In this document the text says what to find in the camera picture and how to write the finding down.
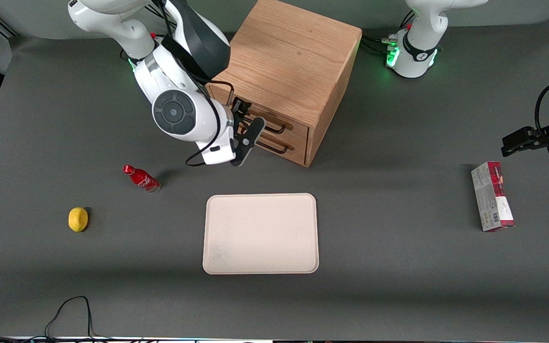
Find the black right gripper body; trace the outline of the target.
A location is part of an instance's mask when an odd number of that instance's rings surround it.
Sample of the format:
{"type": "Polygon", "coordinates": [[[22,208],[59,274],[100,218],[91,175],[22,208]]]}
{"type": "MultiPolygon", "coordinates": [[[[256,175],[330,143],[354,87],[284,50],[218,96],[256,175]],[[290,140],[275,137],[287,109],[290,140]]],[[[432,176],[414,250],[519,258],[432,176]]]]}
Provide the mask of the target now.
{"type": "Polygon", "coordinates": [[[231,108],[233,114],[233,129],[235,140],[256,140],[257,139],[257,126],[252,125],[252,120],[249,119],[250,108],[249,107],[233,107],[231,108]]]}

